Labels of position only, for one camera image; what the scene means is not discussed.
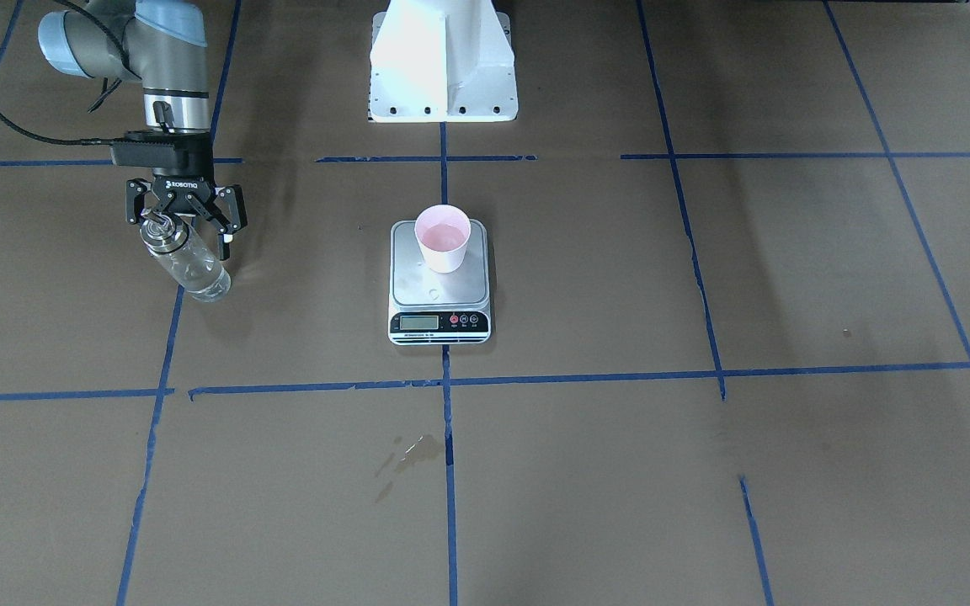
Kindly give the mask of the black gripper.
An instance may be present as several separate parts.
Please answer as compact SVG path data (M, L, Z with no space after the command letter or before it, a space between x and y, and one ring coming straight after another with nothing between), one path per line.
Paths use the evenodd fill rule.
M232 239L248 225L245 193L240 185L216 188L215 165L201 164L196 170L152 168L153 180L134 178L125 184L126 219L139 226L146 197L157 197L152 210L161 215L204 215L218 231L219 244Z

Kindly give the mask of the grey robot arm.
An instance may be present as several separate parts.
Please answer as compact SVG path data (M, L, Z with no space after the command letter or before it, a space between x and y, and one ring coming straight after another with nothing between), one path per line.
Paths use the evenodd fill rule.
M192 215L219 234L219 257L248 223L238 185L218 187L213 168L211 81L203 12L185 1L92 1L44 15L38 41L59 72L110 84L135 82L145 127L110 142L113 164L146 167L132 180L126 218L140 222L146 194L157 210Z

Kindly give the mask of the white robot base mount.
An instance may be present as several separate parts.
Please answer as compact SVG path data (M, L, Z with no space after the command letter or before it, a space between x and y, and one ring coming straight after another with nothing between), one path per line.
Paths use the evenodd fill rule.
M517 119L511 19L492 1L392 1L373 16L370 42L373 122Z

